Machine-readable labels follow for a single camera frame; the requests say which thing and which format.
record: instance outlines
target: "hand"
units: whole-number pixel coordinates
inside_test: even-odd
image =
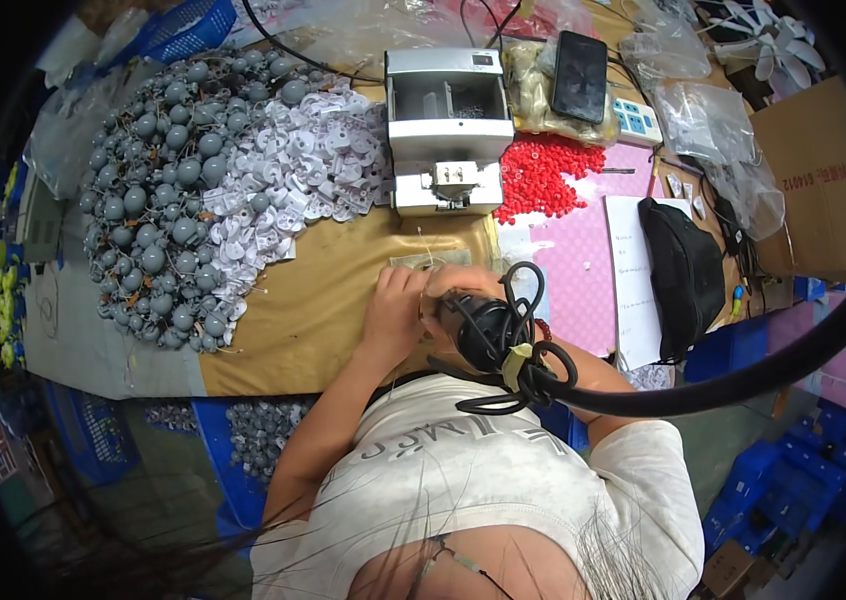
[[[420,296],[430,271],[386,267],[380,271],[376,293],[366,307],[359,343],[365,360],[389,373],[402,363],[423,337]]]
[[[450,290],[478,292],[493,298],[506,300],[500,276],[488,269],[476,265],[443,265],[429,276],[429,282],[423,292],[422,319],[429,335],[436,341],[436,349],[441,353],[455,353],[456,344],[436,318],[438,300]]]

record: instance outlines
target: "pink mat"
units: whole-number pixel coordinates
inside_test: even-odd
[[[645,196],[652,175],[651,150],[617,144],[606,151],[606,167],[634,168],[635,174],[588,174],[576,183],[585,200],[562,219],[529,230],[529,238],[550,242],[538,249],[533,262],[546,268],[549,318],[553,331],[585,351],[605,356],[616,347],[616,300],[613,263],[606,229],[604,196]],[[663,197],[657,180],[653,196]]]

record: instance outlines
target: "pile of red caps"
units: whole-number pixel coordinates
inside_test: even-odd
[[[562,217],[586,203],[566,185],[560,173],[584,178],[587,170],[602,171],[606,156],[598,146],[584,146],[560,135],[523,135],[506,149],[500,160],[502,206],[493,211],[500,225],[516,220],[513,215],[543,212]]]

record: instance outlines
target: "pile of white parts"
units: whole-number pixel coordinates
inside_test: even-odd
[[[387,202],[382,104],[351,90],[348,78],[326,81],[329,91],[307,94],[297,106],[270,102],[260,126],[230,154],[228,174],[203,192],[206,210],[221,218],[210,229],[213,266],[223,273],[213,295],[231,306],[245,306],[239,298],[267,264],[296,258],[307,224],[352,221]],[[233,319],[228,338],[235,327]]]

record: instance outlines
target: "workbench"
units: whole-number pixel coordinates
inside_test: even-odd
[[[601,6],[590,2],[584,6],[612,54],[632,26]],[[612,7],[621,12],[620,0],[613,0]],[[630,87],[611,88],[619,99],[643,102],[633,82],[620,71],[610,68],[608,78]],[[731,87],[716,63],[713,74],[704,81]],[[371,100],[382,100],[381,86],[357,90]],[[562,219],[549,219],[546,227],[532,234],[539,236],[537,241],[549,242],[540,244],[533,259],[547,272],[552,331],[593,354],[611,352],[617,330],[602,197],[644,196],[652,169],[650,154],[649,149],[624,144],[610,148],[607,167],[635,168],[636,173],[587,177],[581,198],[589,206]],[[669,172],[700,189],[698,177],[666,164],[660,165],[658,181]],[[663,197],[658,182],[653,195]],[[377,273],[389,258],[467,248],[473,264],[501,269],[504,257],[499,239],[509,227],[488,217],[401,221],[395,211],[385,207],[376,207],[355,222],[317,222],[299,238],[297,258],[269,265],[261,274],[257,287],[265,292],[246,297],[248,310],[238,323],[234,344],[228,348],[231,352],[197,355],[188,348],[174,351],[135,343],[96,315],[99,292],[89,279],[89,262],[81,248],[82,217],[78,210],[70,210],[64,222],[64,269],[47,267],[47,272],[37,275],[28,286],[27,367],[43,377],[112,399],[320,392],[357,344]],[[694,214],[693,222],[713,234],[723,248],[712,210],[707,210],[706,219]],[[732,258],[723,260],[723,276],[726,304],[715,322],[717,327],[746,316],[743,311],[730,314],[732,293],[740,283]],[[41,326],[37,322],[43,318],[40,307],[54,294],[55,327]],[[422,342],[394,376],[425,369],[426,356],[432,352],[431,343]]]

